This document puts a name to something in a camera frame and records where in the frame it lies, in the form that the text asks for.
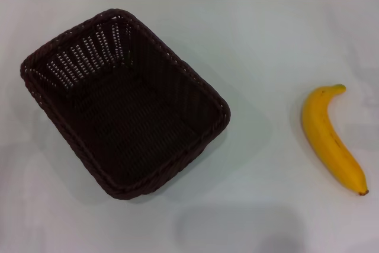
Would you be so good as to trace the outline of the dark brown woven basket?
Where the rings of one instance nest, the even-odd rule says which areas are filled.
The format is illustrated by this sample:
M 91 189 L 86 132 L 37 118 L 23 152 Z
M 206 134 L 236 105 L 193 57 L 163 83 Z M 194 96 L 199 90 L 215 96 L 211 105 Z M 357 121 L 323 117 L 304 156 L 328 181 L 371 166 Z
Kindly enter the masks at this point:
M 85 168 L 119 200 L 161 188 L 231 117 L 211 85 L 122 9 L 51 39 L 20 74 Z

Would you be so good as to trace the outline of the yellow banana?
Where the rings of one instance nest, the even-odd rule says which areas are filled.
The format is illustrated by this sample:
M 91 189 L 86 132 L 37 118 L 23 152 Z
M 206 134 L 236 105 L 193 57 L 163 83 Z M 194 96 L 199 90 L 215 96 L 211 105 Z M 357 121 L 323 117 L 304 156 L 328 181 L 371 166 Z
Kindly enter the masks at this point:
M 301 125 L 305 137 L 327 170 L 345 188 L 364 196 L 369 193 L 365 174 L 341 141 L 328 115 L 328 106 L 346 87 L 342 84 L 321 86 L 304 100 Z

